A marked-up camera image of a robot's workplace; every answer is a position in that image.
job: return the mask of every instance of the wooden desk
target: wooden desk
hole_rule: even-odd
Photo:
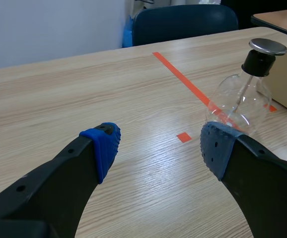
[[[252,237],[201,157],[206,107],[152,52],[209,97],[239,72],[254,37],[287,45],[285,34],[252,28],[0,69],[0,191],[80,131],[113,121],[119,153],[77,237]],[[287,159],[287,109],[274,106],[258,137]],[[182,132],[193,139],[182,143]]]
[[[287,10],[255,14],[251,21],[258,26],[265,26],[287,34]]]

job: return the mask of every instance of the orange tape square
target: orange tape square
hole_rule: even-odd
[[[192,140],[192,138],[186,132],[178,134],[177,137],[179,138],[179,140],[181,140],[182,143]]]

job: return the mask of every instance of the chair backrest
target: chair backrest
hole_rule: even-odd
[[[146,9],[133,22],[133,45],[238,30],[237,16],[223,5],[178,5]]]

